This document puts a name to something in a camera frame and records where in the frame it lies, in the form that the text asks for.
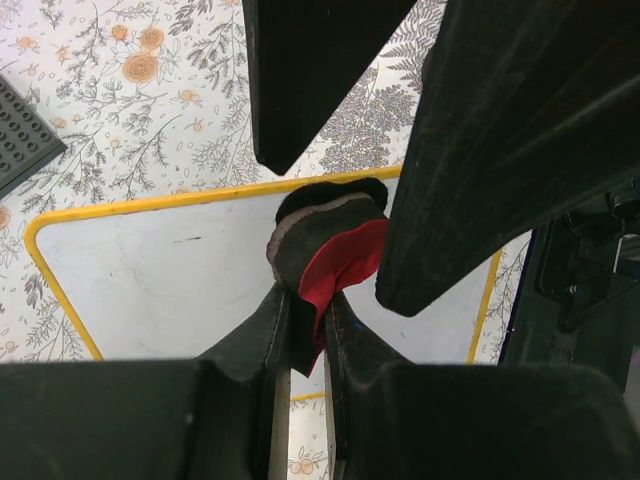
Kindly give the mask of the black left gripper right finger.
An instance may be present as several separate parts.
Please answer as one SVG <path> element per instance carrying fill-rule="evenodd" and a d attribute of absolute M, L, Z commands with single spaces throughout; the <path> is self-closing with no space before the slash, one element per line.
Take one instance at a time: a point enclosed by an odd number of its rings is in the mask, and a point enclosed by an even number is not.
<path fill-rule="evenodd" d="M 415 364 L 344 295 L 324 315 L 335 479 L 635 479 L 617 388 L 575 366 Z"/>

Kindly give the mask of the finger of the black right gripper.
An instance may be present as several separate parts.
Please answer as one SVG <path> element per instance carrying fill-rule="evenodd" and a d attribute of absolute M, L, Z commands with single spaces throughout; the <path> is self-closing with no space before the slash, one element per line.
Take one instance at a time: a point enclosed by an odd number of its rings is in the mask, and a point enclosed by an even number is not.
<path fill-rule="evenodd" d="M 405 19 L 403 0 L 248 0 L 256 160 L 282 176 Z"/>
<path fill-rule="evenodd" d="M 411 317 L 515 237 L 639 173 L 635 1 L 451 1 L 376 279 Z"/>

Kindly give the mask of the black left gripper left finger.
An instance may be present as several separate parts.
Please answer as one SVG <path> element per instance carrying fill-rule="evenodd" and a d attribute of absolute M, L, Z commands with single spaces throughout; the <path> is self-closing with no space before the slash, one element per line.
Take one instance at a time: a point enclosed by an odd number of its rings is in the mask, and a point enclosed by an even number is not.
<path fill-rule="evenodd" d="M 283 479 L 290 298 L 193 359 L 5 364 L 5 479 Z"/>

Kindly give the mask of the yellow framed small whiteboard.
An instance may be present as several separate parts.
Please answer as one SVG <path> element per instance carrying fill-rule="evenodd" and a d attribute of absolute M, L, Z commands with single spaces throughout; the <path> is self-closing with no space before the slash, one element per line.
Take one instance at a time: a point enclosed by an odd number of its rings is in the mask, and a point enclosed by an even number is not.
<path fill-rule="evenodd" d="M 25 247 L 95 360 L 195 356 L 247 318 L 273 283 L 265 258 L 277 207 L 321 181 L 377 177 L 395 195 L 401 167 L 330 174 L 52 211 Z M 375 280 L 345 293 L 356 315 L 416 363 L 472 363 L 498 250 L 415 317 L 380 306 Z"/>

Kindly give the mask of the red black felt eraser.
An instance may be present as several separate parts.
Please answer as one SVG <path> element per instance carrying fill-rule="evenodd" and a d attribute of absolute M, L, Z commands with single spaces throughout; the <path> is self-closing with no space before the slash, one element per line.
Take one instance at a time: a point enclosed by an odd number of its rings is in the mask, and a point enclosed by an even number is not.
<path fill-rule="evenodd" d="M 323 316 L 334 295 L 379 268 L 387 201 L 387 186 L 365 177 L 304 185 L 277 210 L 266 258 L 291 299 L 291 366 L 305 376 L 325 348 Z"/>

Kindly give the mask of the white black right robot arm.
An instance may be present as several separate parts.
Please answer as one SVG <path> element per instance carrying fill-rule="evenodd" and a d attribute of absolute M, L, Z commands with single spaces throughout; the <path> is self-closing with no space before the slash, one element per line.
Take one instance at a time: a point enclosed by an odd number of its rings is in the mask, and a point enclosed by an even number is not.
<path fill-rule="evenodd" d="M 330 1 L 294 6 L 247 1 L 257 160 L 282 175 L 328 120 L 400 7 Z M 538 296 L 573 308 L 559 326 L 578 329 L 604 300 L 613 257 L 615 202 L 639 178 L 639 1 L 447 1 L 422 69 L 423 90 L 382 254 L 376 295 L 414 316 L 503 244 L 535 230 L 527 257 Z M 338 277 L 347 234 L 302 255 L 303 214 L 289 207 L 267 244 L 276 279 L 285 266 L 299 295 Z"/>

